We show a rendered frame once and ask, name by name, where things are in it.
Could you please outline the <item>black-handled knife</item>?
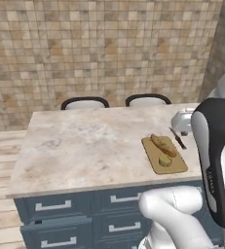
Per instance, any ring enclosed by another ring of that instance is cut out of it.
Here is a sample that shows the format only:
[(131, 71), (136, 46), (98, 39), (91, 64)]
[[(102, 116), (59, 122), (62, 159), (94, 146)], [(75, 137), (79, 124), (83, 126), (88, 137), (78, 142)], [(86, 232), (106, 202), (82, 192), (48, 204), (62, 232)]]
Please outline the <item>black-handled knife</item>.
[(174, 138), (175, 140), (177, 141), (177, 143), (180, 145), (180, 147), (183, 149), (183, 150), (186, 150), (186, 146), (184, 145), (184, 143), (182, 142), (181, 138), (177, 135), (177, 133), (173, 130), (173, 128), (169, 128), (170, 131), (172, 132), (172, 134), (174, 135)]

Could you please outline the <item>blue drawer front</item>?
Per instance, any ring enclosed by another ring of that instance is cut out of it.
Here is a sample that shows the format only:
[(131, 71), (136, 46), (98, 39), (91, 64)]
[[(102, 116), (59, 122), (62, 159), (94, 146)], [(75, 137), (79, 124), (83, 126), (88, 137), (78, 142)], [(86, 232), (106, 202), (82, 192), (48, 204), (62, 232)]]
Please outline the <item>blue drawer front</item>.
[(151, 222), (137, 212), (106, 215), (101, 219), (102, 239), (148, 233)]
[(93, 219), (86, 216), (33, 221), (20, 228), (26, 249), (93, 249)]
[(88, 216), (92, 211), (91, 193), (28, 197), (23, 200), (23, 221), (63, 216)]
[(151, 189), (152, 186), (139, 186), (102, 191), (97, 195), (99, 209), (103, 212), (137, 209), (141, 195)]

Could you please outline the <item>brown sausage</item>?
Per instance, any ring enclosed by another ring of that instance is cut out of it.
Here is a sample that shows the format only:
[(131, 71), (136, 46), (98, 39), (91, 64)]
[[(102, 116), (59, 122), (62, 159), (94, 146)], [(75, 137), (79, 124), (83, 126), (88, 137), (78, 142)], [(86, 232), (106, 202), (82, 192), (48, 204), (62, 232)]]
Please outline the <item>brown sausage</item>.
[(152, 134), (150, 139), (163, 153), (167, 154), (171, 158), (176, 157), (176, 150), (170, 144), (166, 143), (161, 137)]

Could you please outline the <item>wooden cutting board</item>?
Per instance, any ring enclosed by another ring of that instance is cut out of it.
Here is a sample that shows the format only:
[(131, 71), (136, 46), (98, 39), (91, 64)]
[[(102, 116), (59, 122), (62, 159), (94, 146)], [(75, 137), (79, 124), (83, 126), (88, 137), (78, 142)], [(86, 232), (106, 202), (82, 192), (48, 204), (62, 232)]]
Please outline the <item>wooden cutting board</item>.
[(188, 170), (182, 156), (167, 136), (156, 136), (141, 139), (141, 143), (153, 170), (159, 174), (183, 173)]

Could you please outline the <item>black-framed white chair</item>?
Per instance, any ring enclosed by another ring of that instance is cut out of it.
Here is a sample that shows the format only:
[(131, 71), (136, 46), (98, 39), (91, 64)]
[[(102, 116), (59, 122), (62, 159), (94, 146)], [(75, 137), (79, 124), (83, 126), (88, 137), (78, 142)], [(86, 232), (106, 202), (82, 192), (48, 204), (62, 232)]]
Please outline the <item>black-framed white chair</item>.
[(106, 99), (98, 96), (71, 97), (61, 103), (61, 110), (87, 109), (87, 108), (108, 108)]
[(157, 93), (133, 94), (126, 99), (127, 107), (156, 105), (170, 105), (170, 100), (166, 96)]

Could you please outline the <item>silver toaster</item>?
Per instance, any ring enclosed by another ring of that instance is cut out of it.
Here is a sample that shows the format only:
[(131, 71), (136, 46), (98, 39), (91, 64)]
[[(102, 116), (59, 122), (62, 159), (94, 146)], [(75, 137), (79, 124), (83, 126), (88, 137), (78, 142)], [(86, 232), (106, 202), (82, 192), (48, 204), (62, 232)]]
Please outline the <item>silver toaster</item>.
[(175, 132), (180, 132), (182, 136), (187, 136), (192, 131), (191, 117), (194, 111), (194, 108), (183, 108), (178, 111), (170, 121), (171, 128)]

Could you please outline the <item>yellow cheese piece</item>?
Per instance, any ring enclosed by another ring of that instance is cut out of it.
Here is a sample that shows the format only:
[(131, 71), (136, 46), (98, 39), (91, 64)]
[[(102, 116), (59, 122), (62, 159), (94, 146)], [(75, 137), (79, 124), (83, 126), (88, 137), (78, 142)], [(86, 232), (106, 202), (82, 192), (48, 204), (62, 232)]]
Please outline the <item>yellow cheese piece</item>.
[(159, 156), (159, 165), (162, 167), (169, 167), (172, 164), (172, 159), (166, 155), (162, 154)]

